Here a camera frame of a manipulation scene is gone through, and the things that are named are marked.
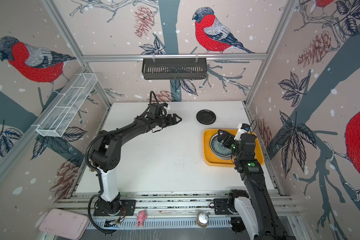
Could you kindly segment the small black plate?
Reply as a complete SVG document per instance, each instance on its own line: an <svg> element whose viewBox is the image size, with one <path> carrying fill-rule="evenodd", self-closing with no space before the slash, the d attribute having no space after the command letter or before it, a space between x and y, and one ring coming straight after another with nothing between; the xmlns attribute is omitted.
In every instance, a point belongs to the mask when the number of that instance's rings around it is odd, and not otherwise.
<svg viewBox="0 0 360 240"><path fill-rule="evenodd" d="M213 124L217 117L211 110L200 110L196 115L197 121L203 125Z"/></svg>

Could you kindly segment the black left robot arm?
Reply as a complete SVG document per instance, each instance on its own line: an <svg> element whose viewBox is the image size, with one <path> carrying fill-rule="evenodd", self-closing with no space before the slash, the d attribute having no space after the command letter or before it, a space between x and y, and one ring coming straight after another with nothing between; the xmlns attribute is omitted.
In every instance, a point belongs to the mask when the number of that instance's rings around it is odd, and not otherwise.
<svg viewBox="0 0 360 240"><path fill-rule="evenodd" d="M156 127L161 131L180 123L182 118L177 114L169 114L167 108L168 104L159 102L156 94L151 91L148 107L135 117L131 124L112 131L100 131L86 149L84 161L96 172L100 186L99 192L89 200L88 217L91 224L105 235L113 235L116 231L103 229L94 222L91 214L92 201L97 198L95 207L100 207L111 216L115 216L120 210L124 217L127 215L127 210L120 200L120 191L112 186L112 183L116 182L115 168L121 160L122 146L139 135L155 133Z"/></svg>

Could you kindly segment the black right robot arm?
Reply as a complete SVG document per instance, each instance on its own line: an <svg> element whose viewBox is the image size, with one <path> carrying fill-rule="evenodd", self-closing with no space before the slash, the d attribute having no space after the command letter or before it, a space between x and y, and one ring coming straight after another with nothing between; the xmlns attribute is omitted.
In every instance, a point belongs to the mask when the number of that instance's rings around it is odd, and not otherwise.
<svg viewBox="0 0 360 240"><path fill-rule="evenodd" d="M294 240L283 226L267 190L264 171L255 158L257 136L218 130L218 142L232 151L235 170L246 186L245 191L231 190L228 208L239 214L252 240Z"/></svg>

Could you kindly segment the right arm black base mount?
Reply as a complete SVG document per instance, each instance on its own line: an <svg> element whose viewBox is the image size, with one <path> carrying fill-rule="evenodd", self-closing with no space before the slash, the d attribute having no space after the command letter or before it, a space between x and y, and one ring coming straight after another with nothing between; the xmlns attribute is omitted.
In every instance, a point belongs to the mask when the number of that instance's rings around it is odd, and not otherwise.
<svg viewBox="0 0 360 240"><path fill-rule="evenodd" d="M230 190L226 198L216 198L213 200L213 209L216 215L238 215L235 208L235 199L239 197L249 198L245 190Z"/></svg>

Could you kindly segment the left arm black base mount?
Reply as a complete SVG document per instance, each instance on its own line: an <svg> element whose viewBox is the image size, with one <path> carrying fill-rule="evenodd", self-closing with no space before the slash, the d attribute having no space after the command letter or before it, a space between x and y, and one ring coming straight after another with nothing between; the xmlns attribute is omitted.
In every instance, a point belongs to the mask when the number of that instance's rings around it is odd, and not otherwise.
<svg viewBox="0 0 360 240"><path fill-rule="evenodd" d="M95 203L94 216L133 216L135 206L136 200L121 200L120 194L118 194L116 198L110 202L99 197Z"/></svg>

